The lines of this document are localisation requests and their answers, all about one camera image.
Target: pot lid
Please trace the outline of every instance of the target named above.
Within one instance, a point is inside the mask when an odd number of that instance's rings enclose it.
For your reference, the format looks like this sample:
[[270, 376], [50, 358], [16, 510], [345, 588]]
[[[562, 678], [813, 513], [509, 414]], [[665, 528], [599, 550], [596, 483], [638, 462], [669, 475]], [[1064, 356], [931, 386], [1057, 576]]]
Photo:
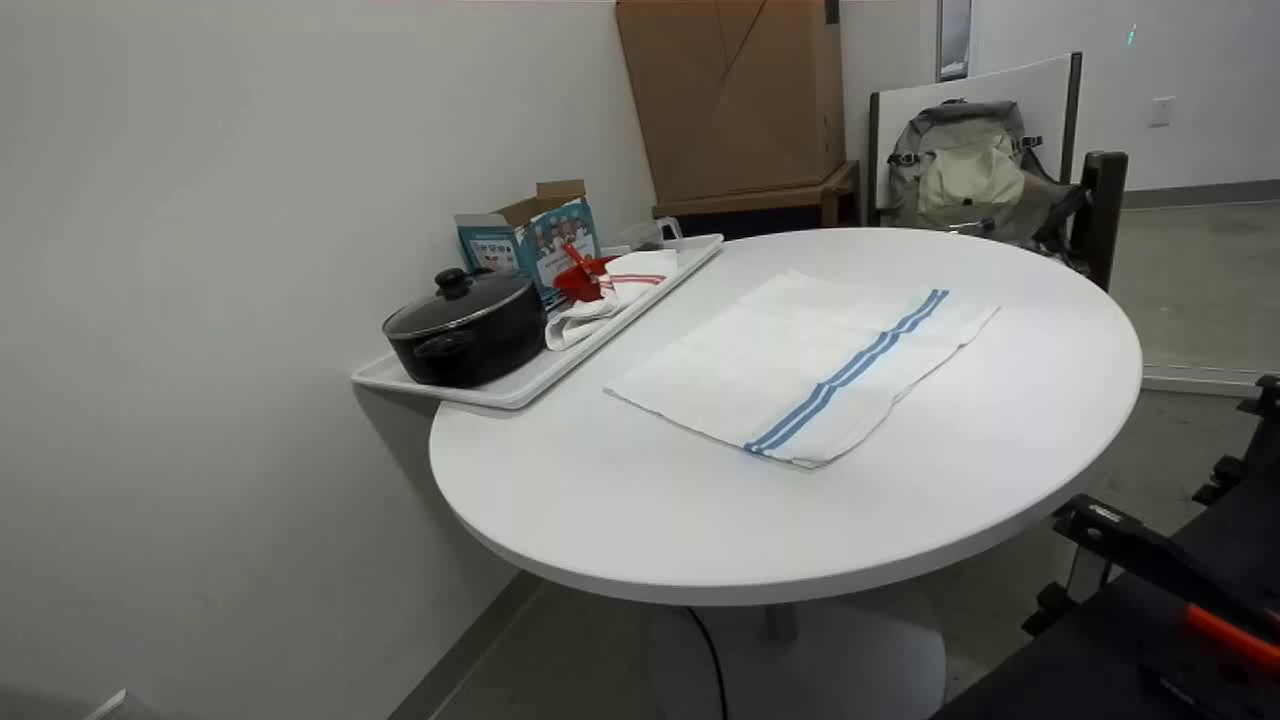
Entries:
[[439, 287], [434, 296], [401, 307], [383, 323], [388, 338], [411, 338], [470, 323], [520, 297], [530, 279], [495, 273], [470, 275], [449, 268], [435, 275], [435, 284]]

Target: concrete floor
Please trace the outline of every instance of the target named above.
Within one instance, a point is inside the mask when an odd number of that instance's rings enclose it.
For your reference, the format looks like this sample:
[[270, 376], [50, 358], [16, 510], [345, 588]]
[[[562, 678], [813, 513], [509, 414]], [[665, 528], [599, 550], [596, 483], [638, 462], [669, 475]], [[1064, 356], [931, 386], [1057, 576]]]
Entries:
[[[1235, 401], [1144, 392], [1115, 443], [1088, 469], [1089, 492], [1170, 533], [1199, 506], [1190, 495], [1253, 429]], [[947, 644], [954, 697], [1027, 642], [1036, 593], [1065, 578], [1070, 546], [1047, 523], [964, 562], [876, 591], [925, 594]], [[646, 610], [547, 584], [438, 720], [653, 720]]]
[[1121, 215], [1111, 295], [1147, 363], [1280, 369], [1280, 202]]

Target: gray backpack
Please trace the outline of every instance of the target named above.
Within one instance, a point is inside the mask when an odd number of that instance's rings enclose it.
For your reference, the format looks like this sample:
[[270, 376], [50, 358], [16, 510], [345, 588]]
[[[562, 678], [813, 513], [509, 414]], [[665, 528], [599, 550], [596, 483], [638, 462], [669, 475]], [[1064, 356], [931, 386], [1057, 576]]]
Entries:
[[1064, 255], [1064, 225], [1084, 192], [1044, 173], [1032, 151], [1041, 142], [1024, 135], [1016, 102], [948, 100], [923, 110], [888, 158], [882, 217]]

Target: cardboard box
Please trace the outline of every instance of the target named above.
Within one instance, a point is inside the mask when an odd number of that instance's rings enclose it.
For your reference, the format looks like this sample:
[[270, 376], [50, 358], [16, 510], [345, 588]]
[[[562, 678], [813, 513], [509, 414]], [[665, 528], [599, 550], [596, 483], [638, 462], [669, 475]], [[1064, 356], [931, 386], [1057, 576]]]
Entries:
[[659, 202], [818, 184], [845, 161], [838, 5], [618, 0]]
[[573, 264], [564, 252], [566, 242], [585, 258], [600, 256], [586, 183], [580, 179], [540, 182], [532, 197], [494, 213], [454, 215], [453, 222], [468, 270], [525, 273], [547, 307], [564, 300], [552, 282]]

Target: folded towel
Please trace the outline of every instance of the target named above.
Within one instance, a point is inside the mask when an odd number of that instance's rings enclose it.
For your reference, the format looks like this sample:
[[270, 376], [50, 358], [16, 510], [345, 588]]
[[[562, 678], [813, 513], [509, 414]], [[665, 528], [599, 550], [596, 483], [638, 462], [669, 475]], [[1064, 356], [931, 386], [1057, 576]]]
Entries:
[[996, 310], [948, 290], [845, 286], [791, 270], [605, 392], [749, 452], [817, 468], [865, 439]]
[[547, 347], [566, 350], [586, 340], [644, 293], [676, 274], [676, 266], [675, 250], [631, 252], [609, 260], [604, 264], [608, 274], [600, 275], [600, 299], [575, 302], [552, 318], [547, 323]]

